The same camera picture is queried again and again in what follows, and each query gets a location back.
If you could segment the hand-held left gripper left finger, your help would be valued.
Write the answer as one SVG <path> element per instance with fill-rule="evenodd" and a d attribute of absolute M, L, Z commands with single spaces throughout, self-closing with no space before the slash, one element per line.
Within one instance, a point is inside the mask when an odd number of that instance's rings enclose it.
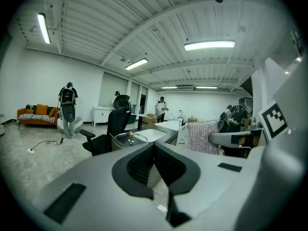
<path fill-rule="evenodd" d="M 169 231 L 170 223 L 149 198 L 123 191 L 112 177 L 113 165 L 124 156 L 145 150 L 137 145 L 82 161 L 47 184 L 33 199 L 33 205 L 50 214 L 63 212 L 54 202 L 72 185 L 85 186 L 60 227 L 68 231 Z"/>

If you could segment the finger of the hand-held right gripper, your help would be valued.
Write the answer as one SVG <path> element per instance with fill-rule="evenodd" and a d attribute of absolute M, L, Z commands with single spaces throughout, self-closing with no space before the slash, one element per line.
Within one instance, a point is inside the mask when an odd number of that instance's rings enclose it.
<path fill-rule="evenodd" d="M 213 133 L 209 141 L 217 145 L 258 145 L 262 129 L 244 132 Z"/>

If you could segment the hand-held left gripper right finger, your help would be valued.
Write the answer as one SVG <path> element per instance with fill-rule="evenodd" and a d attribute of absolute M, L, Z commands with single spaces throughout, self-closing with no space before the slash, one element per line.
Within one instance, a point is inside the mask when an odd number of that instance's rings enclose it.
<path fill-rule="evenodd" d="M 169 185 L 165 219 L 155 231 L 240 231 L 240 212 L 257 179 L 257 149 L 247 159 L 155 143 L 155 155 L 185 167 Z"/>

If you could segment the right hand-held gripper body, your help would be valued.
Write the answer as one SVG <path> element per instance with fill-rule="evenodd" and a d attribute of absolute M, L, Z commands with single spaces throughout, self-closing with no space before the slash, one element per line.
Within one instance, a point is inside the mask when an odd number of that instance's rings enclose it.
<path fill-rule="evenodd" d="M 269 140 L 289 131 L 308 130 L 308 61 L 297 65 L 258 115 Z"/>

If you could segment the grey cleaning cloth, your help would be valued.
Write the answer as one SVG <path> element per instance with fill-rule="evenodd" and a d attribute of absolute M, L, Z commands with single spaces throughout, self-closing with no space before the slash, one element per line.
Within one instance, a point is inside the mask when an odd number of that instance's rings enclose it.
<path fill-rule="evenodd" d="M 217 120 L 188 123 L 188 149 L 219 155 L 219 145 L 209 141 L 209 136 L 216 133 L 218 133 Z"/>

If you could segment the clear glass plate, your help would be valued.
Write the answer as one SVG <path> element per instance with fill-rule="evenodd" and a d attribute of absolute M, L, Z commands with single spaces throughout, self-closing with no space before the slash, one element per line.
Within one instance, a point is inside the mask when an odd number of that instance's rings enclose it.
<path fill-rule="evenodd" d="M 148 139 L 139 133 L 126 132 L 111 136 L 112 151 L 126 149 L 131 146 L 148 143 Z"/>

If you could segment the white box cabinet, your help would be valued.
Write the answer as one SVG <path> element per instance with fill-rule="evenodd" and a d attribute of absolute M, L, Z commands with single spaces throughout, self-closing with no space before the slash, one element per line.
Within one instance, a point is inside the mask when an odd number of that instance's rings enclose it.
<path fill-rule="evenodd" d="M 173 140 L 171 140 L 170 142 L 168 142 L 168 144 L 177 146 L 180 145 L 179 142 L 180 141 L 185 141 L 186 146 L 188 146 L 188 124 L 186 123 L 184 126 L 180 126 L 180 122 L 177 120 L 170 120 L 170 121 L 164 121 L 162 123 L 156 123 L 156 126 L 160 126 L 163 128 L 167 128 L 167 129 L 171 129 L 171 130 L 175 130 L 178 132 L 178 136 L 177 138 L 174 138 Z"/>

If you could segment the black office chair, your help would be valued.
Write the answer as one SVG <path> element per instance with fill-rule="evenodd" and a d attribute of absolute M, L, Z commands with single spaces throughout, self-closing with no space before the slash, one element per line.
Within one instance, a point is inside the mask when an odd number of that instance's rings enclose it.
<path fill-rule="evenodd" d="M 112 138 L 123 132 L 131 115 L 131 106 L 128 95 L 119 95 L 114 100 L 114 108 L 108 116 L 107 132 L 96 137 L 95 134 L 84 129 L 80 133 L 87 138 L 87 142 L 82 146 L 90 152 L 92 156 L 109 153 L 112 151 Z"/>

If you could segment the white sink basin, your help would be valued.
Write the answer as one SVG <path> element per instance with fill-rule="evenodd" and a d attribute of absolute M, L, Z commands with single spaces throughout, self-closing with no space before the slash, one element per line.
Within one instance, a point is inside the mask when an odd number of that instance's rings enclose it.
<path fill-rule="evenodd" d="M 141 130 L 141 131 L 138 131 L 136 133 L 137 137 L 140 137 L 140 138 L 145 137 L 148 142 L 154 142 L 154 141 L 164 137 L 165 135 L 167 135 L 166 132 L 160 131 L 160 130 L 157 130 L 157 129 L 153 129 L 153 128 Z"/>

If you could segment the large cardboard box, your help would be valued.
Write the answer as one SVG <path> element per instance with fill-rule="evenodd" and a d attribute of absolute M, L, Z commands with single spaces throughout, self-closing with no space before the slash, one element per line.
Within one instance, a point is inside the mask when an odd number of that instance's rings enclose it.
<path fill-rule="evenodd" d="M 157 116 L 155 114 L 147 114 L 142 117 L 142 126 L 153 126 L 157 123 Z"/>

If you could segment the black sink faucet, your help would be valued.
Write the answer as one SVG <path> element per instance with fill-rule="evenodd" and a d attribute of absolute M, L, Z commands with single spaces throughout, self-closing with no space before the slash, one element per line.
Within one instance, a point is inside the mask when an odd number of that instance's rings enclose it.
<path fill-rule="evenodd" d="M 143 121 L 143 118 L 145 118 L 144 116 L 139 116 L 138 118 L 138 127 L 137 127 L 137 130 L 140 131 L 142 129 L 142 125 L 143 124 L 148 124 L 148 122 L 144 122 Z"/>

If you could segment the striped sofa throw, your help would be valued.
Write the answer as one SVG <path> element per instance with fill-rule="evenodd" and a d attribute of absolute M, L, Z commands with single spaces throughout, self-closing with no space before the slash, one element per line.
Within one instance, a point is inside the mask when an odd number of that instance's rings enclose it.
<path fill-rule="evenodd" d="M 36 115 L 36 114 L 21 114 L 18 117 L 19 120 L 42 120 L 49 123 L 55 122 L 55 117 L 49 117 L 48 115 Z"/>

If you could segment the wide grey roller blind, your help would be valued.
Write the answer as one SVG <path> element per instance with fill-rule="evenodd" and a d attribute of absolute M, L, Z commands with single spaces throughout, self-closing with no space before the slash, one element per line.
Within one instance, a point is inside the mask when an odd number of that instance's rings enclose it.
<path fill-rule="evenodd" d="M 127 84 L 127 80 L 104 72 L 98 106 L 111 106 L 117 91 L 120 92 L 120 94 L 126 94 Z"/>

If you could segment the narrow grey roller blind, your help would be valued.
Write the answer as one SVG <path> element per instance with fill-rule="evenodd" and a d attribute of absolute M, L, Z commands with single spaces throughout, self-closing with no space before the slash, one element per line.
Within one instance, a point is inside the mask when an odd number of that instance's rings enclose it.
<path fill-rule="evenodd" d="M 139 84 L 132 82 L 130 90 L 130 103 L 132 105 L 137 105 L 138 103 L 139 88 L 140 88 Z"/>

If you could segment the orange sofa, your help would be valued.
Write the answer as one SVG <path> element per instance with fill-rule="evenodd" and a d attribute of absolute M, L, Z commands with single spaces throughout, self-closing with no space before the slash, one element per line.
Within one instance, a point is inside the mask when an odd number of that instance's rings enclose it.
<path fill-rule="evenodd" d="M 59 108 L 52 107 L 48 105 L 27 105 L 26 108 L 17 110 L 17 122 L 18 124 L 27 124 L 27 125 L 47 125 L 47 126 L 56 126 L 57 120 L 59 118 Z M 36 114 L 36 115 L 48 115 L 49 117 L 55 117 L 54 123 L 49 123 L 42 120 L 19 120 L 18 117 L 21 114 Z"/>

